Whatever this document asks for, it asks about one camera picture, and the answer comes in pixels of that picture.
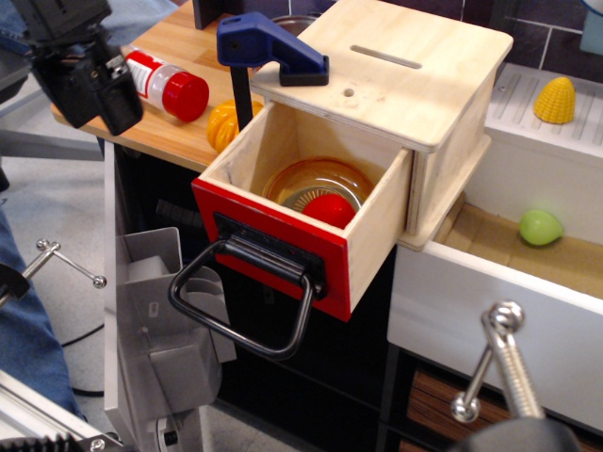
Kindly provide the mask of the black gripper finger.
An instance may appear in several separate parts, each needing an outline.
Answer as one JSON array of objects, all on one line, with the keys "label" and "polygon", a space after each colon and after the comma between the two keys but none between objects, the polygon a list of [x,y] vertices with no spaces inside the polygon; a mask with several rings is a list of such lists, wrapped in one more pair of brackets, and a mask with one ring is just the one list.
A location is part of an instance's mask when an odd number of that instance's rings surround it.
[{"label": "black gripper finger", "polygon": [[112,136],[121,135],[143,115],[133,74],[121,54],[94,56],[92,61],[92,92],[99,115]]}]

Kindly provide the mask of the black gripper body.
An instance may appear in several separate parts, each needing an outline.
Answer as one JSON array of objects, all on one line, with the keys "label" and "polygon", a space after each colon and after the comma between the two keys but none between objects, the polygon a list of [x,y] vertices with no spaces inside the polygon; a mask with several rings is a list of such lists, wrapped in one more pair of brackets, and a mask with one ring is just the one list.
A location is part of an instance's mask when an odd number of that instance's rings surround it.
[{"label": "black gripper body", "polygon": [[102,40],[57,47],[33,46],[28,54],[31,72],[44,93],[68,123],[76,128],[95,117],[113,127],[108,105],[113,88],[107,67],[113,48]]}]

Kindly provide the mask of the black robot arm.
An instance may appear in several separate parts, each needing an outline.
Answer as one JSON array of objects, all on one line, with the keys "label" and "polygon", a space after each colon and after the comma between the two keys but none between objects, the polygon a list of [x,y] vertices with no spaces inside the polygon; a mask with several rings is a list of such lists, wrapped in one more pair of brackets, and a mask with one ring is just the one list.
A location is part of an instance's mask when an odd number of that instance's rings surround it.
[{"label": "black robot arm", "polygon": [[142,119],[133,75],[102,21],[107,1],[14,1],[24,21],[32,73],[66,121],[80,128],[96,117],[118,136]]}]

